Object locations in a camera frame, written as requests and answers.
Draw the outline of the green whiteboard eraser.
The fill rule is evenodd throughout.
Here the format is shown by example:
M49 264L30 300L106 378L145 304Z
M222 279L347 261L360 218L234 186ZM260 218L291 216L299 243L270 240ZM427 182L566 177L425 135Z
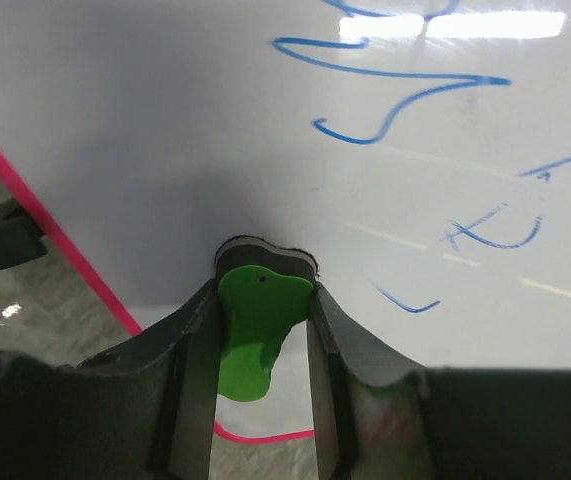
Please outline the green whiteboard eraser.
M308 317L318 264L304 250L236 236L219 247L214 267L225 319L218 393L254 402L269 391L284 340Z

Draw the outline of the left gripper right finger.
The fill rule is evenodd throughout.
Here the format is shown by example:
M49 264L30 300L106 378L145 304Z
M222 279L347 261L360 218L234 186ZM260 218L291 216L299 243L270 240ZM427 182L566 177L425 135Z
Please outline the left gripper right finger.
M322 479L571 479L571 370L428 368L323 286L307 346Z

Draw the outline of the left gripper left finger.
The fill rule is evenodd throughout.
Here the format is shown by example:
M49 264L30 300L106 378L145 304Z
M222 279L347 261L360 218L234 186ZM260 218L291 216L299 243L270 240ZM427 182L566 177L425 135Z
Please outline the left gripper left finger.
M0 479L204 479L222 316L213 281L77 366L0 351Z

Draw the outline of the pink framed whiteboard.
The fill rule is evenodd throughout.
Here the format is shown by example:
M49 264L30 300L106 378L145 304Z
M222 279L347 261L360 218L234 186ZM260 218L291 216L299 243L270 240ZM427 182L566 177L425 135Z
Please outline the pink framed whiteboard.
M571 369L571 1L0 1L0 178L130 331L254 235L421 364Z

